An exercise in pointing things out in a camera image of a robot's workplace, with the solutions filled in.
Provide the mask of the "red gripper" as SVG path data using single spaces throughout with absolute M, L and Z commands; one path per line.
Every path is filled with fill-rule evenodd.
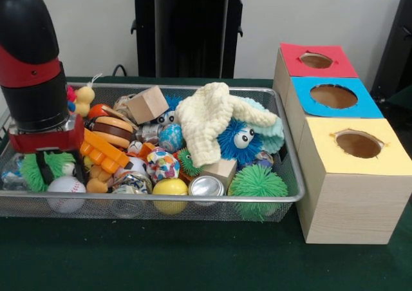
M 81 116 L 70 116 L 63 125 L 36 133 L 23 132 L 12 120 L 9 125 L 9 139 L 18 153 L 35 153 L 45 186 L 49 186 L 55 179 L 55 153 L 51 152 L 52 150 L 70 151 L 75 159 L 75 177 L 81 183 L 88 182 L 88 174 L 79 150 L 84 141 L 84 123 Z

